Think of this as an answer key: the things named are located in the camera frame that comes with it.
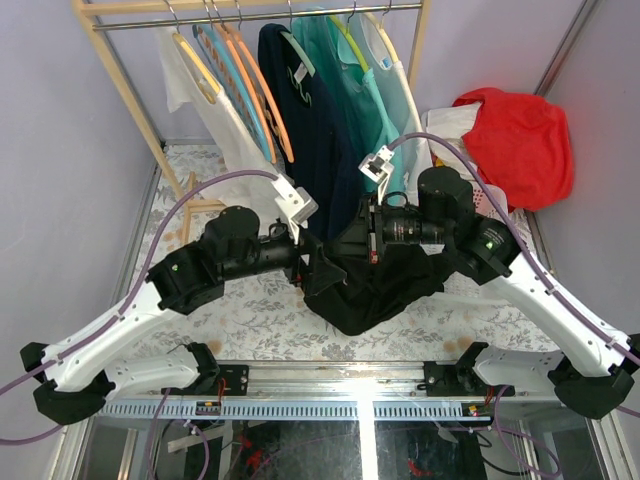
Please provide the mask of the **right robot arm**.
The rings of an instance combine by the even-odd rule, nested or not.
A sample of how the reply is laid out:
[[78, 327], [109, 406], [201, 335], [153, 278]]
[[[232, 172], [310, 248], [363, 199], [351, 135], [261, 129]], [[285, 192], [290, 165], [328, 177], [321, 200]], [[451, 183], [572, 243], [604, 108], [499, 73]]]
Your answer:
[[507, 386], [552, 393], [589, 419], [621, 406], [639, 368], [638, 336], [612, 327], [577, 300], [532, 255], [515, 227], [477, 213], [471, 183], [455, 170], [423, 171], [415, 205], [364, 197], [356, 219], [329, 250], [340, 260], [410, 272], [397, 256], [424, 244], [442, 246], [436, 258], [446, 271], [495, 291], [557, 346], [535, 354], [475, 342], [453, 367], [463, 392]]

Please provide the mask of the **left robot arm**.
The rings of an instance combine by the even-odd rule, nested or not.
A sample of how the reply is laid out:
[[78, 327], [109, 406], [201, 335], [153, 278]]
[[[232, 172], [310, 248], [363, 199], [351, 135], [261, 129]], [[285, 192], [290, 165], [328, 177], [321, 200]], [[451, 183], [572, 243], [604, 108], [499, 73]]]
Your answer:
[[31, 342], [20, 356], [39, 385], [37, 411], [58, 425], [98, 413], [107, 402], [148, 391], [213, 394], [220, 367], [210, 348], [181, 345], [156, 357], [129, 361], [123, 352], [164, 323], [187, 318], [220, 299], [226, 282], [275, 270], [308, 296], [346, 278], [307, 231], [298, 241], [281, 221], [259, 233], [252, 210], [234, 206], [210, 220], [201, 237], [154, 265], [138, 291], [57, 344]]

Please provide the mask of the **black t shirt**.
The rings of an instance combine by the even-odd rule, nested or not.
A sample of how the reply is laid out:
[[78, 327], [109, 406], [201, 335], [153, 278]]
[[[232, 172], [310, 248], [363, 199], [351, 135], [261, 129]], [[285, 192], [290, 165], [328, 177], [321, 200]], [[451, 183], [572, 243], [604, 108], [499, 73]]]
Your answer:
[[348, 336], [360, 335], [402, 313], [414, 301], [444, 290], [453, 267], [444, 255], [417, 245], [392, 245], [373, 265], [364, 258], [331, 255], [346, 279], [314, 296], [306, 306]]

